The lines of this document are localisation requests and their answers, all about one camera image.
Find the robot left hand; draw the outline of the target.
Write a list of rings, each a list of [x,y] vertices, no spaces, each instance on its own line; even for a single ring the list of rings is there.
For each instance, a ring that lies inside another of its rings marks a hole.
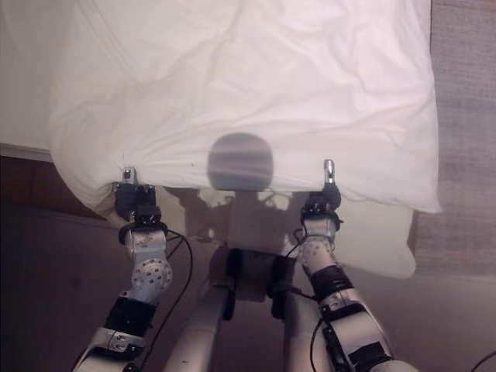
[[[138,182],[134,167],[126,167],[122,180],[115,184],[115,211],[127,222],[142,215],[150,215],[156,209],[155,187]]]

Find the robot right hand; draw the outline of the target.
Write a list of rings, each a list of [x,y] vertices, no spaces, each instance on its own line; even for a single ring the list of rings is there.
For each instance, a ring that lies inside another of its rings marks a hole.
[[[336,184],[335,164],[326,159],[323,163],[324,184],[321,191],[311,191],[302,208],[303,215],[331,215],[341,205],[341,194]]]

